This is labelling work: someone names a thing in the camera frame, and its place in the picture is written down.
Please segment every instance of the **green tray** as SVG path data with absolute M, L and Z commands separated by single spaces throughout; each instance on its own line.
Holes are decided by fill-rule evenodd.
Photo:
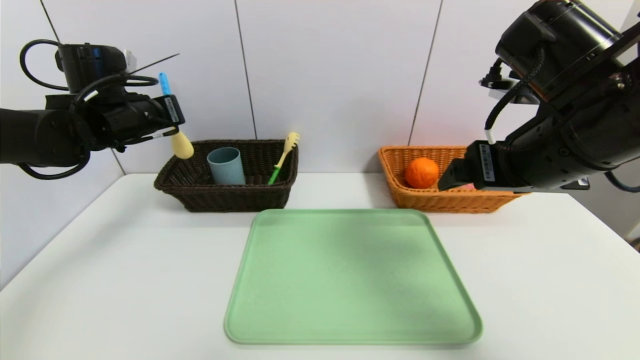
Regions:
M 243 344 L 461 344 L 482 322 L 421 212 L 267 210 L 225 332 Z

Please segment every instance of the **blue handle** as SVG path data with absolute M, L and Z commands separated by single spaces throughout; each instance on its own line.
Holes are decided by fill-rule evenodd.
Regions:
M 164 72 L 158 74 L 158 80 L 160 80 L 160 87 L 162 88 L 163 95 L 171 95 L 171 88 L 169 87 L 169 79 Z

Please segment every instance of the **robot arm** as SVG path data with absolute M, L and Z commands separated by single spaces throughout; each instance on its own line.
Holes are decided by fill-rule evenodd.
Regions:
M 27 51 L 38 44 L 58 46 L 56 63 L 68 87 L 36 79 L 26 68 Z M 123 52 L 103 45 L 35 40 L 20 53 L 22 69 L 39 85 L 70 94 L 48 95 L 44 110 L 0 109 L 0 163 L 13 163 L 38 179 L 60 179 L 80 171 L 92 151 L 128 145 L 179 132 L 184 117 L 174 95 L 151 99 L 125 86 L 151 86 L 155 78 L 127 73 Z M 151 135 L 167 129 L 159 135 Z M 32 167 L 74 167 L 43 175 Z
M 535 3 L 503 34 L 499 60 L 481 85 L 509 88 L 502 63 L 520 81 L 488 117 L 487 141 L 454 160 L 439 189 L 473 183 L 479 190 L 548 192 L 580 188 L 574 182 L 604 172 L 616 187 L 640 192 L 612 173 L 640 158 L 640 58 L 617 60 L 638 42 L 640 24 L 618 33 L 580 1 Z M 498 114 L 523 90 L 537 97 L 537 115 L 494 141 Z

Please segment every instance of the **wicker basket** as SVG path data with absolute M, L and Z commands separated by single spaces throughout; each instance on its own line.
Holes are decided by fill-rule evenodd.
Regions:
M 463 158 L 466 148 L 458 146 L 388 146 L 378 151 L 385 169 L 391 196 L 398 208 L 411 208 L 431 213 L 493 213 L 502 205 L 523 194 L 486 192 L 455 188 L 439 192 L 437 184 L 430 189 L 410 188 L 404 171 L 416 158 L 435 161 L 442 172 L 455 158 Z
M 209 171 L 207 155 L 231 146 L 240 150 L 246 185 L 216 185 Z M 192 212 L 246 212 L 282 209 L 289 200 L 298 175 L 298 148 L 287 156 L 278 179 L 267 185 L 274 165 L 284 148 L 284 140 L 207 140 L 193 142 L 188 160 L 175 156 L 158 174 L 154 186 Z

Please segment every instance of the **green handle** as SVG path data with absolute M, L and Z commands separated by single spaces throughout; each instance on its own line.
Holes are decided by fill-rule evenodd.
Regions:
M 276 170 L 273 172 L 273 175 L 271 175 L 271 179 L 269 179 L 269 182 L 267 183 L 267 185 L 273 185 L 273 183 L 276 182 L 276 178 L 278 177 L 278 174 L 280 173 L 280 168 L 275 166 Z

